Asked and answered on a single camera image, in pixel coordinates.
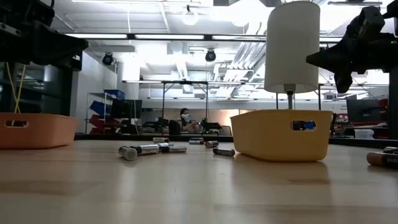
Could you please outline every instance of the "bin handle cutout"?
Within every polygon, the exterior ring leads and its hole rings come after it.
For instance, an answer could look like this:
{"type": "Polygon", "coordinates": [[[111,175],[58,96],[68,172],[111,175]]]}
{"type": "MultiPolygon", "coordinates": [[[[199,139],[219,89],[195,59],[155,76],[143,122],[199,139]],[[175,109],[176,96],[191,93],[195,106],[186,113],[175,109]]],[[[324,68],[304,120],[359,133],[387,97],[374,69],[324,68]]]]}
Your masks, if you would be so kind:
{"type": "Polygon", "coordinates": [[[293,131],[315,131],[317,124],[315,121],[292,121],[290,128],[293,131]]]}
{"type": "Polygon", "coordinates": [[[21,121],[21,120],[7,120],[4,125],[7,128],[26,128],[28,127],[28,122],[27,121],[21,121]]]}

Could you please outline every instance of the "security camera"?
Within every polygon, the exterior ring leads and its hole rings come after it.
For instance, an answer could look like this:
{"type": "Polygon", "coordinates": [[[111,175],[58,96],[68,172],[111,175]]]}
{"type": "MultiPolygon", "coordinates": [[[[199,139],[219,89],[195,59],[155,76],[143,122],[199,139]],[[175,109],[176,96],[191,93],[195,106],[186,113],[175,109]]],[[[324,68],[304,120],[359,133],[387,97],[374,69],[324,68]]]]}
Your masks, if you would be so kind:
{"type": "Polygon", "coordinates": [[[112,53],[105,53],[104,58],[102,58],[102,63],[104,63],[104,65],[112,65],[112,63],[113,63],[113,54],[112,53]]]}
{"type": "Polygon", "coordinates": [[[216,53],[214,53],[214,50],[207,50],[206,54],[206,61],[207,62],[214,62],[216,60],[216,53]]]}

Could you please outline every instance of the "woman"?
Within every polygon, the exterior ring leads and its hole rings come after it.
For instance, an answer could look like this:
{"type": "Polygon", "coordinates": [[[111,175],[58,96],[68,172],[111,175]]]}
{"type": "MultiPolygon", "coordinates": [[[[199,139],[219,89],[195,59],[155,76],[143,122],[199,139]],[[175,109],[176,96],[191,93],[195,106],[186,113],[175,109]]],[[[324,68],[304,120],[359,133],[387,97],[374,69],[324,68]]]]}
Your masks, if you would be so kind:
{"type": "Polygon", "coordinates": [[[188,131],[189,133],[194,133],[199,131],[199,125],[196,121],[191,120],[189,115],[189,110],[182,108],[180,112],[182,131],[188,131]]]}

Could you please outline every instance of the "white cylindrical object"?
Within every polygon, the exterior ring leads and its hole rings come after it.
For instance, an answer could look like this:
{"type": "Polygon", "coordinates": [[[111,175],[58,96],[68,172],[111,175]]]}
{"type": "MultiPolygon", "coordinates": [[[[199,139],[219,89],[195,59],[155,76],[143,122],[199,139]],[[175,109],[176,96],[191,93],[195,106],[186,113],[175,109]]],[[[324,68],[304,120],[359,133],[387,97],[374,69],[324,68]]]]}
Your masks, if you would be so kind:
{"type": "Polygon", "coordinates": [[[285,84],[295,84],[295,93],[318,89],[318,68],[305,58],[319,51],[320,8],[308,1],[276,7],[268,18],[266,76],[264,89],[285,93],[285,84]]]}

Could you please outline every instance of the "table surface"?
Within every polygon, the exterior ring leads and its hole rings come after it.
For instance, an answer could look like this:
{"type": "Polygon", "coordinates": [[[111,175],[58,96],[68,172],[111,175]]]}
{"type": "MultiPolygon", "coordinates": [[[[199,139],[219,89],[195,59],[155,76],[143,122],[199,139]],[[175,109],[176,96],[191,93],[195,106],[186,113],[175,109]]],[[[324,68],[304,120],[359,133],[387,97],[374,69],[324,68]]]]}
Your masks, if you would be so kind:
{"type": "Polygon", "coordinates": [[[175,142],[187,153],[118,157],[119,146],[143,143],[0,151],[0,223],[390,224],[397,218],[398,172],[366,162],[377,149],[330,145],[323,162],[271,163],[175,142]]]}

